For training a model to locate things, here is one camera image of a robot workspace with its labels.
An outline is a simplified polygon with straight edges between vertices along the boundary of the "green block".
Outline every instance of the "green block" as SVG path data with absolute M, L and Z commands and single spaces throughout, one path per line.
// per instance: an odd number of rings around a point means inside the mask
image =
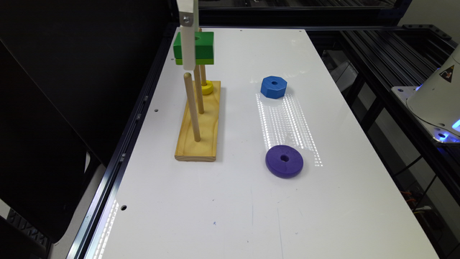
M 182 59 L 181 58 L 176 58 L 175 59 L 175 64 L 176 65 L 183 65 Z M 196 59 L 196 65 L 214 65 L 214 59 L 213 58 Z
M 182 46 L 180 43 L 180 32 L 175 38 L 172 45 L 174 57 L 182 59 Z M 214 32 L 195 32 L 195 58 L 198 59 L 214 59 Z

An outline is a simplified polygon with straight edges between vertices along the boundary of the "wooden base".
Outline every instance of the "wooden base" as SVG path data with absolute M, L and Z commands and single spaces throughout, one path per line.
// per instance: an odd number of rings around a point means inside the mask
M 201 141 L 199 142 L 196 142 L 193 138 L 193 128 L 190 120 L 190 112 L 188 110 L 188 102 L 185 105 L 178 146 L 175 149 L 174 157 L 176 160 L 196 162 L 213 162 L 216 160 L 221 82 L 212 81 L 212 83 L 214 85 L 213 92 L 203 96 L 204 114 L 198 114 L 198 124 L 200 126 L 201 135 Z

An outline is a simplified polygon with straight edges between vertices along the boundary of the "screw hole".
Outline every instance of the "screw hole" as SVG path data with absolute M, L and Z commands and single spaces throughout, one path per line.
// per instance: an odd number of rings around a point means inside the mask
M 281 155 L 281 161 L 282 162 L 288 162 L 289 161 L 289 157 L 287 155 Z

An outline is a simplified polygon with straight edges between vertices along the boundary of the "wooden dowel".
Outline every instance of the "wooden dowel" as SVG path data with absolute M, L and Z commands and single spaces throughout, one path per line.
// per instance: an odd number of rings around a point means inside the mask
M 196 101 L 198 102 L 198 112 L 200 114 L 203 114 L 204 113 L 203 92 L 201 90 L 200 67 L 198 65 L 196 65 L 195 70 L 193 70 L 193 76 L 195 77 L 195 91 L 196 91 Z
M 190 73 L 184 74 L 185 90 L 187 91 L 188 110 L 190 111 L 190 120 L 192 121 L 193 136 L 195 141 L 201 140 L 200 126 L 198 125 L 198 114 L 196 113 L 195 94 L 193 93 L 192 75 Z
M 200 65 L 200 74 L 201 74 L 201 85 L 205 86 L 206 85 L 206 69 L 204 68 L 204 65 Z

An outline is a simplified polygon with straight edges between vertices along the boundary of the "purple disc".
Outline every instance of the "purple disc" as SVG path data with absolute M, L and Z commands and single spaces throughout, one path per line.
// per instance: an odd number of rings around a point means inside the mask
M 302 171 L 302 155 L 287 145 L 276 145 L 268 150 L 265 163 L 274 175 L 281 178 L 292 178 Z

